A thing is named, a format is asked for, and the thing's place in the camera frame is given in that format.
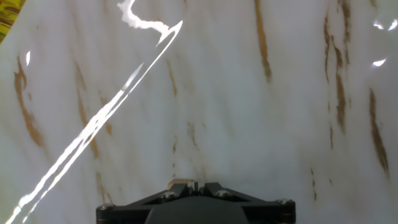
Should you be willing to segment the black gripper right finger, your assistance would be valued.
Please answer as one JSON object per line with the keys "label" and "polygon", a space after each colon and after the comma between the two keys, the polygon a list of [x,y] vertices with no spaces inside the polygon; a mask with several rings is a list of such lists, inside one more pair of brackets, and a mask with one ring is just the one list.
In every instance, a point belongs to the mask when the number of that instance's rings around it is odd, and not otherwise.
{"label": "black gripper right finger", "polygon": [[295,202],[292,199],[266,201],[222,187],[218,182],[206,183],[200,187],[200,193],[201,196],[237,205],[243,211],[248,223],[295,223]]}

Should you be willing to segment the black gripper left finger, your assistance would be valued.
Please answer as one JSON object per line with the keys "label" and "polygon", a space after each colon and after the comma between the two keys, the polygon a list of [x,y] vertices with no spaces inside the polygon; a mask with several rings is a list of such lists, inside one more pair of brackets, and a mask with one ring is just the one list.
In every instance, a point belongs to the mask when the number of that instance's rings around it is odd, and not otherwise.
{"label": "black gripper left finger", "polygon": [[165,205],[177,199],[194,196],[197,183],[172,184],[167,190],[161,191],[128,205],[104,203],[96,209],[96,224],[144,224],[150,212],[158,205]]}

